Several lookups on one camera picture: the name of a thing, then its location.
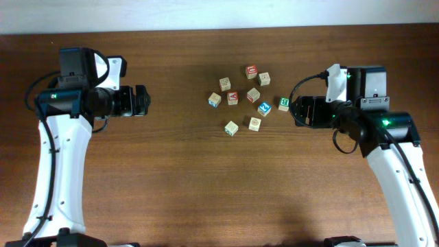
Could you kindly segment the green letter B block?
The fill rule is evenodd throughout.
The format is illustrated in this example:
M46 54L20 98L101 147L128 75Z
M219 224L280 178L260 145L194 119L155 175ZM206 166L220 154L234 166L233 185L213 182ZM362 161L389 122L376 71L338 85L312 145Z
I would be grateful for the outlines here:
M278 109L287 112L289 110L289 99L286 97L280 98Z

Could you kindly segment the wooden shell picture block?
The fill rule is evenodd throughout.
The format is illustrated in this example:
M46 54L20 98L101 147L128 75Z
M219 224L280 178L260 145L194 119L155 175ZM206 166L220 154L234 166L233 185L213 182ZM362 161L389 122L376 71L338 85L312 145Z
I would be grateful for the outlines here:
M255 117L251 117L249 125L248 125L248 128L250 130L258 132L259 128L260 128L260 125L261 125L261 120L260 119L255 118Z

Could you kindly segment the wooden block green side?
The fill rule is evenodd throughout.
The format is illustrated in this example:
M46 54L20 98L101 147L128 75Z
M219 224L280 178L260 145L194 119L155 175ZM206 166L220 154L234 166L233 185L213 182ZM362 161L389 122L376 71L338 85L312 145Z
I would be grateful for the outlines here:
M236 134L236 132L238 131L239 126L234 123L233 121L229 121L226 126L224 127L225 132L230 135L231 137L234 136Z

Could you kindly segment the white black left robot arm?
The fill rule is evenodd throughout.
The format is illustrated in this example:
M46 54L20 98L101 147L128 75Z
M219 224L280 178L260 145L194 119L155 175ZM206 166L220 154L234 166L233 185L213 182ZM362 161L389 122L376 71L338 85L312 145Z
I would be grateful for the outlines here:
M59 51L60 70L34 98L40 159L32 209L20 240L6 246L105 246L86 234L82 210L88 143L111 117L147 115L151 98L143 85L122 86L127 62L86 48Z

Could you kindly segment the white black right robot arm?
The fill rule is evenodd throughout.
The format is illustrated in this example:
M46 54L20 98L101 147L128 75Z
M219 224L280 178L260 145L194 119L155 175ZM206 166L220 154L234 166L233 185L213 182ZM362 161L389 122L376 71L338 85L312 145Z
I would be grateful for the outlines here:
M324 96L289 95L289 112L299 127L347 134L376 176L393 221L396 246L438 245L438 204L423 162L420 135L409 113L391 112L387 71L382 66L334 64L314 75L325 81Z

